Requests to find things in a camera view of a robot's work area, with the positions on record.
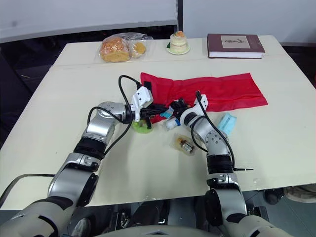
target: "bread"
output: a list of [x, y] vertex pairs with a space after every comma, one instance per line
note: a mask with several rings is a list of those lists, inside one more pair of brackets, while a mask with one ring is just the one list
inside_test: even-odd
[[100, 56], [106, 62], [124, 62], [130, 59], [128, 42], [119, 37], [105, 39], [100, 48]]
[[132, 43], [130, 48], [131, 48], [131, 56], [133, 58], [138, 58], [146, 52], [146, 47], [141, 42]]

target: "small bottle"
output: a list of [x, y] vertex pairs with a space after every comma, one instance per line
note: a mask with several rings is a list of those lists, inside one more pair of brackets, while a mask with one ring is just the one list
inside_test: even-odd
[[165, 127], [168, 131], [174, 129], [177, 126], [180, 126], [180, 122], [176, 117], [172, 117], [165, 122]]

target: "green object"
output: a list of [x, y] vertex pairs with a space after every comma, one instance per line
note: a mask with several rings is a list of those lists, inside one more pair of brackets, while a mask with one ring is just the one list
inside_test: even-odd
[[138, 133], [146, 134], [150, 133], [153, 130], [153, 127], [151, 129], [147, 129], [147, 124], [145, 120], [140, 120], [139, 122], [133, 122], [132, 127], [134, 130]]

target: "small cake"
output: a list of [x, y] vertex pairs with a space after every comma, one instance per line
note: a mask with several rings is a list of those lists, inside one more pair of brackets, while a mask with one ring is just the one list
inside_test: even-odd
[[187, 38], [182, 31], [177, 31], [170, 36], [170, 51], [183, 53], [187, 50]]

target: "blue face mask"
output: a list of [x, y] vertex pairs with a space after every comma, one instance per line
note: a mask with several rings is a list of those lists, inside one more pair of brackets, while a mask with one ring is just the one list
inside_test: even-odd
[[222, 132], [225, 132], [227, 136], [230, 135], [233, 128], [235, 127], [236, 117], [232, 116], [230, 113], [226, 113], [222, 120], [219, 122], [217, 128]]

